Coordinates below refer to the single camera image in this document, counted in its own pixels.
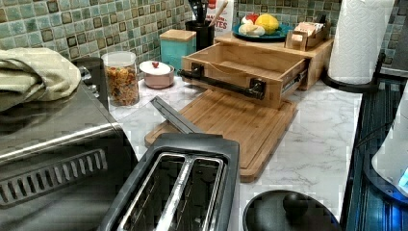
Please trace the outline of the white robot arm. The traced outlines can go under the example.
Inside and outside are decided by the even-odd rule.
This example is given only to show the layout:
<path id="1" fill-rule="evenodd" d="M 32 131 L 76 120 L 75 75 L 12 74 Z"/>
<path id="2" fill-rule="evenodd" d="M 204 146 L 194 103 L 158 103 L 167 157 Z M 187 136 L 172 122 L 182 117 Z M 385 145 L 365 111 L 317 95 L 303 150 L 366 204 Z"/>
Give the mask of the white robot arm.
<path id="1" fill-rule="evenodd" d="M 372 149 L 364 172 L 384 197 L 407 206 L 407 88 L 382 82 L 370 99 Z"/>

